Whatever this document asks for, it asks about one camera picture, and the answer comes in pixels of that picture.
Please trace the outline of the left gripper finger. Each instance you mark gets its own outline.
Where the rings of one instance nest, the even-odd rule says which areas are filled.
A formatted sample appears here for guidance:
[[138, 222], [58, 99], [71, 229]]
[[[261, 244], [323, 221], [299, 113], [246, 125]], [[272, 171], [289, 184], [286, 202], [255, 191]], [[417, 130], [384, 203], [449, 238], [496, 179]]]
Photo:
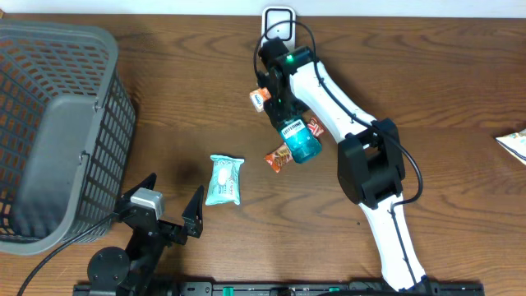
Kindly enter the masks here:
[[132, 195], [135, 192], [137, 192], [140, 188], [146, 188], [149, 190], [153, 190], [155, 187], [156, 179], [157, 179], [157, 174], [151, 173], [145, 179], [143, 179], [140, 183], [138, 183], [135, 187], [132, 187], [127, 192], [124, 192], [122, 194], [122, 199], [126, 201], [130, 201]]
[[184, 229], [187, 235], [193, 238], [199, 238], [203, 230], [203, 200], [204, 187], [199, 186], [193, 197], [187, 204], [186, 209], [182, 213], [184, 220]]

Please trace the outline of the small orange snack box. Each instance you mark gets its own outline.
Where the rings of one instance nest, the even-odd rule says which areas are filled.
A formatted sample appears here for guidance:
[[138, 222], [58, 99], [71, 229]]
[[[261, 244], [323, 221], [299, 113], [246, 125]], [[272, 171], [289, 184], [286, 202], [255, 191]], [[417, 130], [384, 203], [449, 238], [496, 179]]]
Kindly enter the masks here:
[[264, 110], [264, 103], [271, 98], [271, 93], [266, 87], [258, 88], [249, 94], [250, 100], [258, 113]]

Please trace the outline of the light blue tissue pack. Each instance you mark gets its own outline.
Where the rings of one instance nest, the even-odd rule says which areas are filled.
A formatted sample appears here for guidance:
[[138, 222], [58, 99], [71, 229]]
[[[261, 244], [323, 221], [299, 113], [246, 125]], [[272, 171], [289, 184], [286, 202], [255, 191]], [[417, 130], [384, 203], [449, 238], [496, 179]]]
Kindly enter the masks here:
[[211, 155], [213, 171], [205, 200], [207, 206], [225, 203], [241, 204], [240, 168], [244, 159], [227, 155]]

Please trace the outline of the blue mouthwash bottle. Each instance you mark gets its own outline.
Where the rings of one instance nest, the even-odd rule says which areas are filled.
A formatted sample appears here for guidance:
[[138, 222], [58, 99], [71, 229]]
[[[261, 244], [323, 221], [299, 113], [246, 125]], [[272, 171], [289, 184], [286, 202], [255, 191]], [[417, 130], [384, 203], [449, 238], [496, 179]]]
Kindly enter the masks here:
[[302, 118], [284, 121], [279, 126], [278, 132], [290, 149], [293, 160], [298, 164], [316, 157], [322, 150], [320, 142], [313, 136]]

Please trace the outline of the red chocolate bar wrapper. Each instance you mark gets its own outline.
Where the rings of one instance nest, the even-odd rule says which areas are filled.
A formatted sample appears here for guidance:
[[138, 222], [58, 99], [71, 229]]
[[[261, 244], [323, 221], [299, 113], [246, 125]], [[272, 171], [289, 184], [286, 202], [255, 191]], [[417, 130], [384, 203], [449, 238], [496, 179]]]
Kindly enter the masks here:
[[[297, 116], [297, 118], [302, 118], [305, 121], [307, 127], [311, 130], [313, 136], [317, 140], [319, 135], [325, 132], [324, 127], [319, 123], [318, 118], [316, 116], [311, 117], [311, 119], [308, 122], [303, 117]], [[287, 163], [289, 163], [292, 160], [293, 157], [291, 151], [284, 142], [273, 152], [265, 156], [265, 161], [276, 173], [278, 173]]]

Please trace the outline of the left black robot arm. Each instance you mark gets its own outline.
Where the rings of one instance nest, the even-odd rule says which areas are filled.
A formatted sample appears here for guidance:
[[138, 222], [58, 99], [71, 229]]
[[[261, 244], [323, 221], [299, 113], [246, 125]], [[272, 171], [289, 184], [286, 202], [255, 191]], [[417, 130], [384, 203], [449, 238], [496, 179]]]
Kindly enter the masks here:
[[151, 173], [122, 195], [115, 206], [117, 221], [132, 229], [127, 246], [106, 247], [95, 253], [87, 267], [90, 283], [74, 288], [75, 295], [179, 295], [180, 284], [155, 274], [164, 249], [184, 245], [203, 230], [205, 189], [199, 186], [182, 213], [183, 224], [162, 219], [164, 197], [154, 190]]

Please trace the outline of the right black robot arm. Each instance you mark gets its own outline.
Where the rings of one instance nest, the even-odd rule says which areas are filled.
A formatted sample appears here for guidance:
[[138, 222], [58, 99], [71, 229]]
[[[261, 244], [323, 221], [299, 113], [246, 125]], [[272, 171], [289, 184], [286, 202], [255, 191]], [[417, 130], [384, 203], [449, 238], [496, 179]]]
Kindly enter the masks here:
[[314, 48], [290, 50], [282, 40], [271, 39], [256, 55], [265, 67], [256, 74], [258, 84], [270, 92], [264, 110], [294, 160], [302, 163], [314, 155], [302, 119], [311, 110], [335, 139], [339, 184], [367, 218], [383, 279], [396, 291], [416, 289], [426, 272], [404, 218], [404, 161], [410, 156], [399, 143], [396, 125], [358, 107], [330, 78]]

